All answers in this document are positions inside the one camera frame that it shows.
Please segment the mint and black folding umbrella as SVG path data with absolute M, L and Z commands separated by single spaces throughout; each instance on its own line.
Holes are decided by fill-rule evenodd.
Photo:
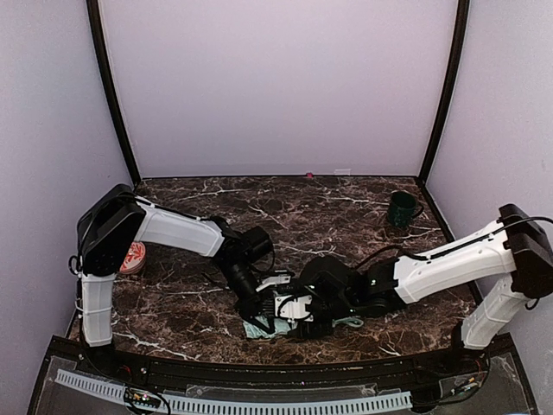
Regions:
M 243 321 L 245 335 L 252 340 L 277 337 L 303 340 L 320 339 L 332 335 L 340 325 L 359 329 L 364 325 L 364 322 L 356 316 L 332 320 L 331 322 L 287 322 L 277 318 L 268 322 L 263 316 L 257 319 L 256 324 Z

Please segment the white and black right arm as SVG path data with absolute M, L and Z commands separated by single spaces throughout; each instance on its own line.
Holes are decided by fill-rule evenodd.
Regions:
M 546 220 L 507 204 L 479 231 L 427 252 L 401 250 L 381 261 L 371 255 L 357 267 L 332 256 L 313 259 L 275 314 L 296 323 L 295 335 L 319 337 L 340 319 L 377 318 L 495 276 L 494 288 L 453 333 L 455 347 L 483 350 L 521 309 L 533 309 L 552 293 L 552 247 L 539 225 Z

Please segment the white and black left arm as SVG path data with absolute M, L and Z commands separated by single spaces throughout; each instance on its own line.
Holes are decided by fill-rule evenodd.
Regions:
M 181 250 L 210 260 L 236 296 L 238 315 L 267 333 L 273 331 L 271 322 L 258 320 L 264 299 L 256 263 L 274 253 L 269 234 L 260 226 L 235 230 L 220 216 L 180 213 L 118 184 L 79 218 L 76 231 L 76 252 L 68 268 L 79 280 L 80 331 L 87 346 L 112 342 L 115 280 L 135 243 L 154 252 Z

